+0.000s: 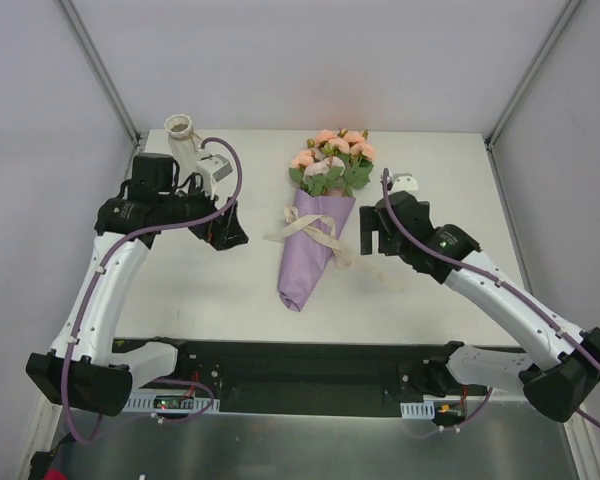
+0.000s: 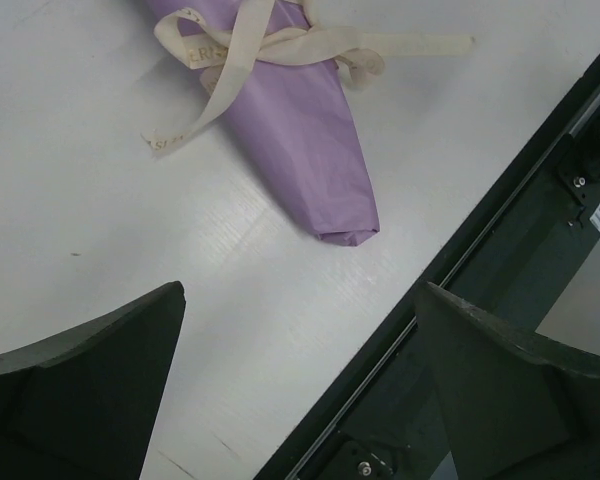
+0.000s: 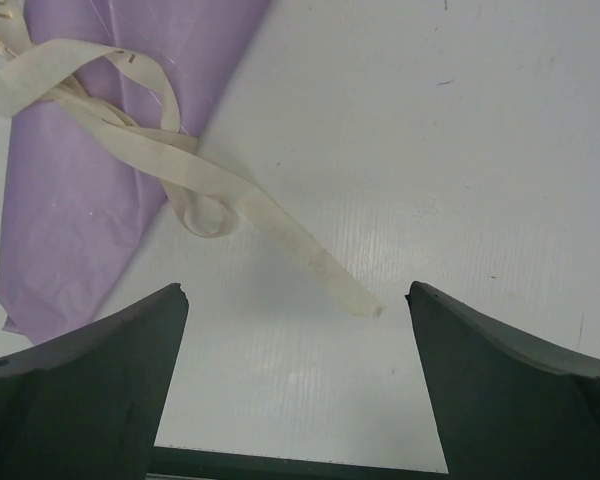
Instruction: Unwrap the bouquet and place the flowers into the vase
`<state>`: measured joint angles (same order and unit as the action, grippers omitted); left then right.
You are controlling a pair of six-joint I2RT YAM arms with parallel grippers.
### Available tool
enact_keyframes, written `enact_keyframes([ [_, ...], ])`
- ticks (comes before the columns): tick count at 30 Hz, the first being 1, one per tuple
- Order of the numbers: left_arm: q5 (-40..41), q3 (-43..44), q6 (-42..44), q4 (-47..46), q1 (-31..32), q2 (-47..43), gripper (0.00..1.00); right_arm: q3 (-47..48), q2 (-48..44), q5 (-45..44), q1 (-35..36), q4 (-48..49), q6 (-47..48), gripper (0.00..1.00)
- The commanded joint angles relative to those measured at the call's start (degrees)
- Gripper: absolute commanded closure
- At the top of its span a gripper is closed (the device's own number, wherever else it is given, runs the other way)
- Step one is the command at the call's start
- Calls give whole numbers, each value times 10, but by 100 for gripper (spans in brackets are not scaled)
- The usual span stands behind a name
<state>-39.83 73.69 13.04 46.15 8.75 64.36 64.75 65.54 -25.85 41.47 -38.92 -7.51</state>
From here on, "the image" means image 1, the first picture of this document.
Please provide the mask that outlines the cream ribbon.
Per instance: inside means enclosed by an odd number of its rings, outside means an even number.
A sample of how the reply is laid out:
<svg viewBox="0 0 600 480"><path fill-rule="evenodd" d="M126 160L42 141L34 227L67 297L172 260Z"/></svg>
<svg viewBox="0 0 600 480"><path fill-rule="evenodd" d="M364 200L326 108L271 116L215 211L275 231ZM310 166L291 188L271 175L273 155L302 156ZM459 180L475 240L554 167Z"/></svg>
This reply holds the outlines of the cream ribbon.
<svg viewBox="0 0 600 480"><path fill-rule="evenodd" d="M314 243L331 251L338 269L362 269L392 291L402 292L405 289L403 282L392 279L339 240L336 237L336 222L333 217L324 214L300 216L298 209L292 206L285 206L283 213L287 225L281 230L265 234L264 240L281 243L296 233L304 232Z"/></svg>

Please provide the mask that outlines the pink rose stem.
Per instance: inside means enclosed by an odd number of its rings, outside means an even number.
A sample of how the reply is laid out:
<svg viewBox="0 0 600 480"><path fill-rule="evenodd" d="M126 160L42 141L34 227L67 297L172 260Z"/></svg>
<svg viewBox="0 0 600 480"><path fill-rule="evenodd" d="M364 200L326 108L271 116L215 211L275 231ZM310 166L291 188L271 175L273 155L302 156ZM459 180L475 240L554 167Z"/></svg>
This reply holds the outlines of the pink rose stem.
<svg viewBox="0 0 600 480"><path fill-rule="evenodd" d="M299 152L288 169L291 182L311 196L323 194L330 165L325 160L317 160L312 150Z"/></svg>
<svg viewBox="0 0 600 480"><path fill-rule="evenodd" d="M321 130L314 137L309 138L306 145L315 161L350 153L349 143L331 130Z"/></svg>
<svg viewBox="0 0 600 480"><path fill-rule="evenodd" d="M339 157L328 157L305 168L301 189L313 197L352 197L351 162Z"/></svg>
<svg viewBox="0 0 600 480"><path fill-rule="evenodd" d="M375 165L376 150L368 142L368 136L368 131L341 130L336 137L339 143L334 151L345 165L346 185L353 190L359 190L370 182Z"/></svg>

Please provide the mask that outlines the purple wrapping paper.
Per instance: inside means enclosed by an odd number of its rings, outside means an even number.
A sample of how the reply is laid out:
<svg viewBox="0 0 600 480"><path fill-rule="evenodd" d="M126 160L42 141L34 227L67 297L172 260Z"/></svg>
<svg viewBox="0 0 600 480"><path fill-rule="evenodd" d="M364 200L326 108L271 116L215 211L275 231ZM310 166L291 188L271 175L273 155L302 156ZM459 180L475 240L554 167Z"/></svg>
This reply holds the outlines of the purple wrapping paper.
<svg viewBox="0 0 600 480"><path fill-rule="evenodd" d="M298 189L293 206L298 210L300 217L331 217L335 221L335 237L339 238L354 203L353 197L311 196ZM333 256L333 250L319 244L304 231L294 232L284 243L278 293L285 307L300 312Z"/></svg>

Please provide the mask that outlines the white ribbed ceramic vase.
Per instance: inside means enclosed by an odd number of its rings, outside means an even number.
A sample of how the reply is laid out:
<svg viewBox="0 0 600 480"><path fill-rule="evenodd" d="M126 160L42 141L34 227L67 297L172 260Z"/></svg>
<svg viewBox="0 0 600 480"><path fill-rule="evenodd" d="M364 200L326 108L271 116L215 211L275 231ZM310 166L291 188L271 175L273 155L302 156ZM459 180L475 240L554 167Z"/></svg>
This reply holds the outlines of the white ribbed ceramic vase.
<svg viewBox="0 0 600 480"><path fill-rule="evenodd" d="M195 171L200 158L193 121L185 114L172 115L164 124L172 156L187 175Z"/></svg>

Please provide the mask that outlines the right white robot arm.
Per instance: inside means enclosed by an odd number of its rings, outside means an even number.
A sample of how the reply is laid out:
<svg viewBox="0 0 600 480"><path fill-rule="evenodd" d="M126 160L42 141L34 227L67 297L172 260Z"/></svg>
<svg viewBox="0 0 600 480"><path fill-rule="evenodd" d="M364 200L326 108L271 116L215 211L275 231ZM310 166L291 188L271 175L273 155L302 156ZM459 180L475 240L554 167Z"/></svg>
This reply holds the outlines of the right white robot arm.
<svg viewBox="0 0 600 480"><path fill-rule="evenodd" d="M578 411L600 382L599 327L584 330L551 311L504 275L460 227L433 226L429 203L406 191L360 207L359 218L362 254L399 257L472 302L521 348L511 353L450 342L448 356L411 375L414 389L438 397L463 385L517 393L560 423Z"/></svg>

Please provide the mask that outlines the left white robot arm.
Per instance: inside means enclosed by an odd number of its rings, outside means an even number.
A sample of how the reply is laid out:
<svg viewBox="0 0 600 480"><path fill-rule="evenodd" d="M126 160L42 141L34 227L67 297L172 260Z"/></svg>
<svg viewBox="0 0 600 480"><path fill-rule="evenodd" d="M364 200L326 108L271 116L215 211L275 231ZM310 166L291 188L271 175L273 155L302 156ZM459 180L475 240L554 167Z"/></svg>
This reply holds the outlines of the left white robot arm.
<svg viewBox="0 0 600 480"><path fill-rule="evenodd" d="M68 320L49 351L27 361L27 375L50 402L116 416L133 390L156 378L171 389L189 382L192 367L173 342L153 340L116 354L114 334L157 235L183 227L217 251L247 243L237 206L216 205L214 187L232 170L225 157L205 155L182 178L169 155L134 157L130 177L98 210L90 265Z"/></svg>

